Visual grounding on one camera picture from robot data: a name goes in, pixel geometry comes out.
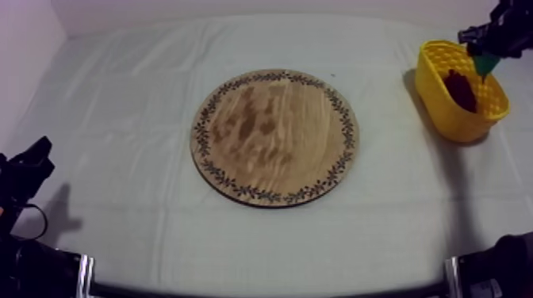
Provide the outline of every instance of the white table surface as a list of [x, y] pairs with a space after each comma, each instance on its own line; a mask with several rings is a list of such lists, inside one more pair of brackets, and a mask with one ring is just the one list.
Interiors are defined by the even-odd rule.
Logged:
[[[510, 115], [482, 143], [435, 137], [416, 108], [419, 46], [456, 32], [328, 15], [211, 18], [68, 41], [13, 134], [40, 136], [56, 171], [34, 203], [44, 242], [96, 257], [98, 281], [223, 296], [324, 296], [424, 285], [444, 258], [533, 230], [533, 57], [495, 75]], [[327, 196], [250, 208], [196, 171], [190, 127], [222, 82], [287, 68], [333, 85], [360, 126]], [[25, 212], [20, 233], [38, 230]]]

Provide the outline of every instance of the floral border pattern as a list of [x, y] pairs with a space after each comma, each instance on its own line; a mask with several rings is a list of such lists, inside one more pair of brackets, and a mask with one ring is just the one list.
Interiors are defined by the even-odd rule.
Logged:
[[[304, 186], [296, 193], [287, 193], [285, 196], [281, 193], [251, 187], [251, 185], [238, 185], [235, 178], [230, 178], [224, 170], [215, 166], [214, 162], [208, 159], [211, 147], [209, 146], [209, 131], [207, 130], [207, 126], [211, 121], [211, 116], [215, 113], [217, 105], [227, 92], [230, 90], [237, 90], [241, 86], [245, 86], [251, 82], [281, 81], [282, 79], [289, 79], [291, 82], [299, 82], [305, 86], [314, 86], [317, 89], [324, 90], [324, 94], [332, 103], [333, 110], [340, 115], [339, 120], [342, 124], [342, 133], [344, 136], [344, 151], [333, 164], [331, 169], [328, 170], [328, 176], [326, 179], [323, 181], [317, 180], [313, 186]], [[201, 110], [200, 118], [193, 126], [193, 130], [194, 138], [198, 144], [197, 152], [202, 157], [199, 167], [201, 167], [206, 173], [210, 174], [218, 185], [230, 189], [237, 197], [248, 196], [251, 199], [261, 201], [267, 200], [270, 204], [282, 203], [286, 206], [290, 206], [293, 204], [301, 204], [323, 195], [335, 185], [339, 184], [339, 176], [347, 170], [348, 162], [354, 158], [351, 150], [355, 149], [355, 126], [351, 122], [350, 108], [343, 106], [343, 100], [339, 98], [336, 91], [326, 87], [321, 80], [308, 78], [302, 74], [290, 74], [286, 71], [252, 74], [250, 76], [240, 77], [230, 82], [226, 82], [219, 87], [218, 91], [209, 99], [207, 106]]]

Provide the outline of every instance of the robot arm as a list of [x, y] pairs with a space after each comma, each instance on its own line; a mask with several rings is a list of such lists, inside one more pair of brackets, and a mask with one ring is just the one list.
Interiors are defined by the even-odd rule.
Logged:
[[458, 33], [459, 43], [474, 59], [476, 72], [485, 77], [502, 58], [520, 58], [533, 48], [533, 1], [500, 0], [490, 22]]

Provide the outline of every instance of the wooden plate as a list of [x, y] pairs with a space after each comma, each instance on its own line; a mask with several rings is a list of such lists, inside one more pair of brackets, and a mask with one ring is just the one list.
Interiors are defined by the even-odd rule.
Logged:
[[281, 208], [315, 200], [346, 176], [359, 127], [346, 100], [309, 74], [242, 74], [205, 99], [190, 150], [204, 179], [227, 197]]

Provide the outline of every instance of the black cable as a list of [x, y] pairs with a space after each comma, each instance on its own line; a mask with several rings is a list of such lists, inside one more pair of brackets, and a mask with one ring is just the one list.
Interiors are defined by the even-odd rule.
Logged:
[[22, 239], [22, 241], [37, 240], [40, 237], [42, 237], [44, 234], [46, 234], [46, 231], [48, 230], [48, 218], [46, 217], [46, 214], [44, 214], [44, 211], [41, 208], [39, 208], [39, 206], [37, 206], [35, 204], [26, 204], [26, 205], [23, 206], [23, 208], [24, 209], [26, 209], [26, 208], [35, 208], [43, 216], [43, 221], [44, 221], [43, 231], [41, 231], [41, 233], [37, 237], [28, 238], [28, 239]]

